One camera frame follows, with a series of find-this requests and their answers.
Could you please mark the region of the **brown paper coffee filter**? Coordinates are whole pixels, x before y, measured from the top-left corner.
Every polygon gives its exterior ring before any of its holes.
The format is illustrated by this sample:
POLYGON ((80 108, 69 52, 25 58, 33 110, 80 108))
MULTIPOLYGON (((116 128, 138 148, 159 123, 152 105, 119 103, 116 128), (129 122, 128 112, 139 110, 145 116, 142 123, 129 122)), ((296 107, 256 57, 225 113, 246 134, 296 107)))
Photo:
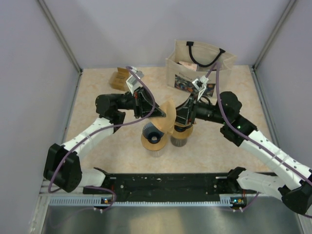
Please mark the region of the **brown paper coffee filter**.
POLYGON ((192 126, 193 126, 192 124, 183 125, 183 126, 182 126, 181 124, 176 123, 176 124, 174 125, 174 129, 175 129, 175 131, 182 133, 182 132, 185 132, 186 130, 192 128, 192 126))

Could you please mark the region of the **wooden dripper ring stand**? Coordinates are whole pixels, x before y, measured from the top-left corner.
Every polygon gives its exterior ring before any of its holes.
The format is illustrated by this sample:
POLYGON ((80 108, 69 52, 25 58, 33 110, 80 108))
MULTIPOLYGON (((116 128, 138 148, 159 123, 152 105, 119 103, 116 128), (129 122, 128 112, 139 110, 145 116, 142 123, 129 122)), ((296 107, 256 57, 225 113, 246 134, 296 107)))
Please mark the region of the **wooden dripper ring stand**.
POLYGON ((186 129, 183 132, 178 132, 177 130, 174 129, 172 134, 169 134, 170 136, 176 138, 176 139, 187 139, 190 137, 190 135, 193 132, 193 126, 191 126, 190 128, 186 129))

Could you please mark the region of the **blue glass dripper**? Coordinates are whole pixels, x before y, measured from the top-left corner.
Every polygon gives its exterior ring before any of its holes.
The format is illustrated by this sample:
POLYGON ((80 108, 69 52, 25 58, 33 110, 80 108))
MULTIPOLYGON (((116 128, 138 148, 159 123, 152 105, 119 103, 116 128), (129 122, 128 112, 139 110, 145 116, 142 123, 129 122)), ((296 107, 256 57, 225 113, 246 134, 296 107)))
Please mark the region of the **blue glass dripper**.
POLYGON ((151 144, 156 144, 160 142, 164 133, 161 132, 155 125, 151 122, 144 125, 142 129, 142 134, 145 139, 147 139, 151 144))

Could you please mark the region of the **wooden ring stand front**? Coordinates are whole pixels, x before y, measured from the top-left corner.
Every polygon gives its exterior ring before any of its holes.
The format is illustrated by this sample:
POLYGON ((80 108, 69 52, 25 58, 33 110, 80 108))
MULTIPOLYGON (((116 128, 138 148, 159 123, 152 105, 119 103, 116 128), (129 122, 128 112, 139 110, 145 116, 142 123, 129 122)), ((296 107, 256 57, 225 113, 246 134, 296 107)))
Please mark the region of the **wooden ring stand front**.
POLYGON ((150 143, 143 135, 141 135, 142 146, 149 151, 160 151, 168 142, 168 136, 164 135, 158 143, 150 143))

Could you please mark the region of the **clear glass beaker wooden collar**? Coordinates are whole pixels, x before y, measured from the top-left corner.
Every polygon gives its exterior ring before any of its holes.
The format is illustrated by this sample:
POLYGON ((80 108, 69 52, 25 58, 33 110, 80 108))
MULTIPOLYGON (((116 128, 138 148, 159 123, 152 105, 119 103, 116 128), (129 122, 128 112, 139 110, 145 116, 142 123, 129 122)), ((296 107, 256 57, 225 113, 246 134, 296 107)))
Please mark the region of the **clear glass beaker wooden collar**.
POLYGON ((155 151, 152 151, 152 150, 147 150, 149 156, 151 157, 161 157, 164 153, 164 149, 160 149, 160 150, 155 150, 155 151))

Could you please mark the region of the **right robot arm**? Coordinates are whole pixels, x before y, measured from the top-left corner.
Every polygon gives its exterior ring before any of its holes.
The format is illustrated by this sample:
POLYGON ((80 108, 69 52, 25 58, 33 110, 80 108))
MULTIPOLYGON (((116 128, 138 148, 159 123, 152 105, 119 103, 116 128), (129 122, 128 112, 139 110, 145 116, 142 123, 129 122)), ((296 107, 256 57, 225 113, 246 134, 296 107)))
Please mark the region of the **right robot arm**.
POLYGON ((197 94, 190 94, 176 108, 179 124, 193 124, 196 119, 222 124, 220 132, 240 149, 263 162, 274 176, 251 172, 237 167, 229 171, 228 188, 233 193, 253 190, 282 201, 293 212, 307 216, 312 205, 312 170, 293 159, 268 140, 258 128, 240 114, 242 107, 237 96, 222 92, 215 105, 202 102, 197 94))

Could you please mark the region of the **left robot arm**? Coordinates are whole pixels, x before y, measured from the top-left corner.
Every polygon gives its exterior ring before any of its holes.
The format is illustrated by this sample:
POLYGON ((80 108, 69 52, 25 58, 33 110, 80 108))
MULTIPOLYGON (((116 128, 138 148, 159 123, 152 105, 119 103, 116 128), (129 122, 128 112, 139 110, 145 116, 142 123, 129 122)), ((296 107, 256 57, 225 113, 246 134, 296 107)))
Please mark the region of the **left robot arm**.
POLYGON ((109 191, 111 182, 101 169, 82 169, 81 160, 106 137, 124 126, 127 110, 132 110, 135 122, 149 117, 165 117, 156 104, 153 95, 146 88, 139 87, 133 93, 99 95, 95 101, 96 120, 73 139, 61 145, 53 144, 47 154, 43 176, 52 186, 68 193, 78 187, 93 186, 99 193, 109 191))

